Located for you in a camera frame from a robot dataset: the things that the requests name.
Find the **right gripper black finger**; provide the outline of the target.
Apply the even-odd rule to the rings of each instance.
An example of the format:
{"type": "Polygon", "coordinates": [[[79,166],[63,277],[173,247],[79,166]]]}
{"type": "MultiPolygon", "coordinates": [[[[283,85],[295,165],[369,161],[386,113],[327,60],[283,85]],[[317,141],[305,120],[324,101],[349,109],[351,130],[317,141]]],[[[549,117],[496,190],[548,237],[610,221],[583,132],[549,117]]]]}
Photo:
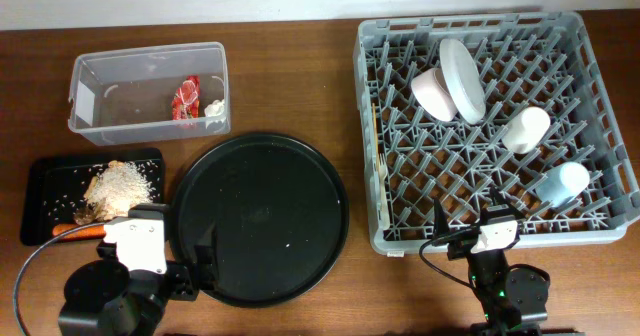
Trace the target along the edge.
{"type": "Polygon", "coordinates": [[[494,217],[513,216],[516,220],[523,220],[524,214],[513,206],[496,187],[490,189],[492,206],[490,213],[494,217]]]}
{"type": "Polygon", "coordinates": [[[434,229],[432,237],[432,245],[440,246],[448,243],[447,238],[450,236],[450,229],[447,216],[444,212],[442,204],[439,200],[434,201],[434,229]]]}

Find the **blue cup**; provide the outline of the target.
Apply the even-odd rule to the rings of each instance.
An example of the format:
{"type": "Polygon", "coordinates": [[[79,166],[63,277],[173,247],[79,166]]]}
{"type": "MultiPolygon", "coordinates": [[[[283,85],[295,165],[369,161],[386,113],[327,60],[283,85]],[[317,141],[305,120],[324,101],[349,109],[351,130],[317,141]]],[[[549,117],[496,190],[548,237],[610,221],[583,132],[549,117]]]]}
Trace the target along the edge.
{"type": "Polygon", "coordinates": [[[549,202],[554,208],[576,198],[590,182],[589,171],[577,162],[566,162],[550,169],[547,178],[535,188],[541,202],[549,202]]]}

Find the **white paper cup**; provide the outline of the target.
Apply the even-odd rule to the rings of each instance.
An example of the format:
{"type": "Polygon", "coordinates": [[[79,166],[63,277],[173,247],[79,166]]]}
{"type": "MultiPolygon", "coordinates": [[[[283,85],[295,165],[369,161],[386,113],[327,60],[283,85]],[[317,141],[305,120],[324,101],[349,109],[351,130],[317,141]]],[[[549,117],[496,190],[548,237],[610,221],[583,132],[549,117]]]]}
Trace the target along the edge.
{"type": "Polygon", "coordinates": [[[502,143],[511,152],[526,154],[538,145],[550,124],[550,116],[545,110],[527,107],[506,125],[502,143]]]}

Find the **round black tray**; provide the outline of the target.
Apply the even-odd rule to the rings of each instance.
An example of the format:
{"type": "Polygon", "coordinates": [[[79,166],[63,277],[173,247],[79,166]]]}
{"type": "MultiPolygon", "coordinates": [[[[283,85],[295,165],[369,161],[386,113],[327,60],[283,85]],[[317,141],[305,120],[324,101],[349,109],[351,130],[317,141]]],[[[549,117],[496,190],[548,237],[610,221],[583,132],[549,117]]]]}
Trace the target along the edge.
{"type": "Polygon", "coordinates": [[[194,245],[217,228],[219,278],[209,297],[242,308],[292,300],[321,282],[344,248],[349,202],[334,166],[290,136],[249,133],[196,160],[167,218],[175,259],[194,263],[194,245]]]}

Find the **white plastic fork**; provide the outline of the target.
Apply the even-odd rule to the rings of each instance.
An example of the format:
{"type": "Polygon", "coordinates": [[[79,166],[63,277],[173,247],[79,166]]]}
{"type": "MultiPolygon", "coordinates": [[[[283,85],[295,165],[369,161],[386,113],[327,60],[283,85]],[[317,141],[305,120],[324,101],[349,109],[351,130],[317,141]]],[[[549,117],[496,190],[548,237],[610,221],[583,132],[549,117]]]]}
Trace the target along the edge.
{"type": "Polygon", "coordinates": [[[382,230],[388,230],[391,226],[391,220],[388,209],[388,198],[385,188],[385,180],[387,177],[388,169],[386,165],[386,159],[383,154],[377,155],[378,177],[380,187],[380,217],[379,228],[382,230]]]}

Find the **rice and peanut shell scraps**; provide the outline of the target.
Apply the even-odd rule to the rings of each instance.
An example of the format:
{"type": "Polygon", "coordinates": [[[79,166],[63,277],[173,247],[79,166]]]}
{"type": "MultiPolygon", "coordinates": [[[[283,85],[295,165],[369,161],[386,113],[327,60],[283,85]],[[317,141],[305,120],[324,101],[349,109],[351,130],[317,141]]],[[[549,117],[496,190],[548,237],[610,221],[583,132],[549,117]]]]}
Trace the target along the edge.
{"type": "Polygon", "coordinates": [[[42,215],[54,224],[74,223],[74,213],[90,207],[95,222],[125,217],[138,204],[161,201],[158,160],[119,161],[51,171],[45,179],[42,215]]]}

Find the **pink bowl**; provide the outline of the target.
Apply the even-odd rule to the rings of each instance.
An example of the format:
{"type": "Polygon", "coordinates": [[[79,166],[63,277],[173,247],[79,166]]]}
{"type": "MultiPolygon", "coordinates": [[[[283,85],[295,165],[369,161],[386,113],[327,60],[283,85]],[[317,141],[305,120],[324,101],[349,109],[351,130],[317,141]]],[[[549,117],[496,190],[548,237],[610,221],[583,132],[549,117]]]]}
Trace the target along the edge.
{"type": "Polygon", "coordinates": [[[458,110],[440,68],[430,68],[414,77],[410,86],[416,101],[432,117],[443,122],[453,120],[458,110]]]}

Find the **grey plate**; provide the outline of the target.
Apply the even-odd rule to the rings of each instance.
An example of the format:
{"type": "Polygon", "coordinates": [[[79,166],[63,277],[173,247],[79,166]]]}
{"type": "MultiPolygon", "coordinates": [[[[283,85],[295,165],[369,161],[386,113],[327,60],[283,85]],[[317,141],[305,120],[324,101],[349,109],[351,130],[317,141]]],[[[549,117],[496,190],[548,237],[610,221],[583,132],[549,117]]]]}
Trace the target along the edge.
{"type": "Polygon", "coordinates": [[[486,104],[473,57],[457,39],[443,39],[439,56],[446,87],[458,112],[467,123],[478,124],[485,116],[486,104]]]}

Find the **orange carrot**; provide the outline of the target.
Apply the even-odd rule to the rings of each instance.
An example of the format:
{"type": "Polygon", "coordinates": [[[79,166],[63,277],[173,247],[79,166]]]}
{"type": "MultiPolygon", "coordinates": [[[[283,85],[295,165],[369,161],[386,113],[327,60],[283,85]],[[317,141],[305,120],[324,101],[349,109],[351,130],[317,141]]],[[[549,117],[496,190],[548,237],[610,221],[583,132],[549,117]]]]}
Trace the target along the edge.
{"type": "Polygon", "coordinates": [[[99,223],[76,225],[76,224],[59,224],[52,230],[54,237],[68,232],[68,235],[64,237],[64,240],[85,240],[85,239],[98,239],[104,238],[106,231],[104,226],[99,223]]]}

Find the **wooden chopstick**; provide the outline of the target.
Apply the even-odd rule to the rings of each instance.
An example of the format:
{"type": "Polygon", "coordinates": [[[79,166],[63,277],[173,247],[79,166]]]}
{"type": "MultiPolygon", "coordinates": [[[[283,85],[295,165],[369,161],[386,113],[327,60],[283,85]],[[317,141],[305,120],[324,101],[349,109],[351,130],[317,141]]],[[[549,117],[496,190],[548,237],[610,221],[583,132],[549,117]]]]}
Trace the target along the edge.
{"type": "Polygon", "coordinates": [[[379,152],[379,143],[378,143],[378,131],[377,131],[377,113],[376,113],[376,105],[375,103],[371,103],[371,110],[372,110],[372,126],[373,126],[373,143],[374,143],[374,149],[375,149],[375,156],[376,156],[376,170],[379,172],[379,167],[380,167],[380,152],[379,152]]]}

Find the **white tissue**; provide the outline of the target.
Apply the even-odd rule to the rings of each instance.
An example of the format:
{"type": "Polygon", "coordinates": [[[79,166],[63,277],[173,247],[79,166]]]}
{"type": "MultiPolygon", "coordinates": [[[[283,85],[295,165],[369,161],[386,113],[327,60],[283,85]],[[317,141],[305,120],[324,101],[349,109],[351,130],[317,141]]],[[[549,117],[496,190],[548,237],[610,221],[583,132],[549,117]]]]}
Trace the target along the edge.
{"type": "Polygon", "coordinates": [[[224,100],[215,100],[205,107],[204,113],[206,117],[222,117],[226,114],[226,106],[224,100]]]}

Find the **red snack wrapper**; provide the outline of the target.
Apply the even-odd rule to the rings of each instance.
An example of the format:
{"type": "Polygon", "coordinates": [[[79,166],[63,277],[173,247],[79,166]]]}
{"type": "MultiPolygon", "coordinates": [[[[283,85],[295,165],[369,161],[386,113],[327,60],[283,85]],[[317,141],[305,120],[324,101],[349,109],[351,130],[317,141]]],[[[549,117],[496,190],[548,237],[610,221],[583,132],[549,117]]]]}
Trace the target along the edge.
{"type": "Polygon", "coordinates": [[[172,119],[186,120],[199,117],[200,79],[188,76],[175,91],[171,103],[172,119]]]}

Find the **brown walnut lump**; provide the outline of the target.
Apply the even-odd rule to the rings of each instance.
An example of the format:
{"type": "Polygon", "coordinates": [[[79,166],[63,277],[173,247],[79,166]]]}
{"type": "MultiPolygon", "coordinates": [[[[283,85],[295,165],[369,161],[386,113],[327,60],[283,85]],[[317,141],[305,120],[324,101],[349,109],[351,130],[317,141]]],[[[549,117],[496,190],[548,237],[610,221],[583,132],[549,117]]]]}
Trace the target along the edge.
{"type": "Polygon", "coordinates": [[[95,219],[96,214],[90,207],[78,209],[73,216],[74,222],[79,226],[93,223],[95,219]]]}

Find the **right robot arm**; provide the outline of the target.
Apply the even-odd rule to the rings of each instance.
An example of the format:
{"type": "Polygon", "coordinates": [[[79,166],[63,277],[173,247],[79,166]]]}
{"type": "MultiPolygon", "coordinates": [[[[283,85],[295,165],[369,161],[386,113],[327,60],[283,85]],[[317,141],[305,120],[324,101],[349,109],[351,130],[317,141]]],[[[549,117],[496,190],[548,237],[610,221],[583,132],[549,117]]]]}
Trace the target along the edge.
{"type": "Polygon", "coordinates": [[[520,241],[524,214],[494,188],[490,197],[479,221],[458,230],[449,228],[441,203],[435,201],[433,237],[420,246],[419,255],[437,273],[469,288],[480,302],[485,321],[470,326],[472,335],[542,336],[550,275],[532,265],[508,263],[505,252],[520,241]],[[425,249],[441,245],[450,261],[467,261],[465,281],[427,260],[425,249]]]}

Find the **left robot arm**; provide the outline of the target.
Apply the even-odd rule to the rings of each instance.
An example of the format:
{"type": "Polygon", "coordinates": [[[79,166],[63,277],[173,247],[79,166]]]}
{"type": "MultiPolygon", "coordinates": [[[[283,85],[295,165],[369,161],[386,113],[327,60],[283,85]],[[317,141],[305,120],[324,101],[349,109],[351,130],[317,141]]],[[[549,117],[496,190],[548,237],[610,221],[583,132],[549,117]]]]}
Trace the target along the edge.
{"type": "Polygon", "coordinates": [[[196,247],[194,263],[168,261],[161,220],[116,218],[104,230],[100,259],[65,284],[64,335],[151,335],[168,302],[196,300],[217,273],[210,246],[196,247]]]}

